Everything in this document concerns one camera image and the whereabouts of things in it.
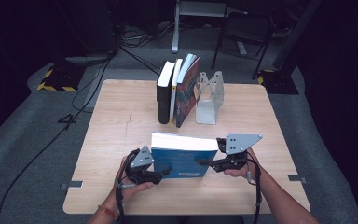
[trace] dark background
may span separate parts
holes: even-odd
[[[0,0],[0,125],[30,94],[27,79],[40,67],[94,53],[84,44],[111,49],[124,21],[138,22],[128,10],[136,1],[113,10],[106,2],[58,1],[59,9],[54,1]],[[154,33],[171,20],[167,2],[148,1],[154,13],[139,25]],[[358,203],[358,1],[322,1],[287,63],[300,69],[317,129]]]

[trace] book stand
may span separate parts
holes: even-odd
[[[215,72],[211,79],[208,79],[205,72],[201,72],[199,94],[200,98],[196,106],[196,122],[216,124],[217,111],[223,105],[225,97],[222,72]]]

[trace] hand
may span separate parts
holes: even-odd
[[[252,157],[250,157],[248,154],[248,159],[253,158],[255,162],[257,162],[258,164],[258,160],[257,157],[255,156],[253,150],[251,147],[249,147],[247,149],[247,151],[249,152],[249,154],[252,155]],[[231,175],[233,177],[239,177],[242,176],[243,178],[246,178],[246,173],[248,172],[248,167],[249,170],[251,171],[251,175],[252,175],[252,179],[255,180],[255,165],[251,162],[248,162],[248,165],[244,165],[240,170],[235,170],[235,169],[227,169],[224,171],[225,175]]]
[[[117,186],[117,179],[118,176],[121,172],[122,169],[124,169],[123,172],[123,179],[121,180],[121,182],[123,184],[132,184],[132,182],[129,180],[129,178],[127,177],[127,174],[125,172],[125,167],[124,167],[124,161],[126,160],[127,157],[123,157],[123,159],[121,160],[121,165],[120,165],[120,169],[118,169],[117,174],[116,174],[116,179],[115,179],[115,185],[113,186],[113,189],[116,189]],[[129,201],[135,194],[150,189],[152,188],[154,185],[152,182],[145,182],[143,184],[139,184],[139,185],[135,185],[132,188],[128,188],[128,189],[122,189],[121,190],[121,194],[123,195],[123,199],[122,202],[125,203],[127,201]]]

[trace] bracelet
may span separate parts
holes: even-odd
[[[105,214],[107,214],[108,216],[111,216],[113,217],[114,220],[117,220],[118,219],[118,213],[108,209],[108,208],[105,208],[103,205],[98,205],[98,210],[101,211],[101,212],[104,212]]]

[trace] gray floor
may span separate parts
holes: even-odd
[[[127,48],[156,66],[165,60],[174,61],[188,52],[201,56],[201,71],[213,73],[211,62],[218,30],[210,27],[187,29],[181,33],[179,52],[171,54],[172,36],[140,48]],[[268,49],[261,69],[272,68],[281,41]],[[88,67],[79,92],[37,91],[36,87],[51,64],[42,67],[29,81],[32,94],[19,106],[0,128],[0,202],[10,183],[20,171],[62,130],[57,121],[76,114],[95,84],[88,85],[100,65]],[[253,83],[255,62],[219,54],[216,70],[223,71],[226,83]],[[106,74],[113,78],[157,79],[156,74],[120,51],[107,66]],[[280,122],[283,135],[292,154],[298,173],[307,183],[304,189],[311,212],[322,223],[358,223],[358,209],[348,182],[330,157],[310,115],[304,96],[304,83],[299,70],[292,74],[299,95],[270,95],[270,101]],[[41,155],[28,166],[13,186],[0,215],[0,223],[85,223],[90,215],[67,215],[62,211],[65,190],[62,183],[71,180],[91,113],[81,113],[76,123],[64,131]],[[244,216],[250,223],[253,216]],[[259,223],[273,223],[271,215],[262,215]]]

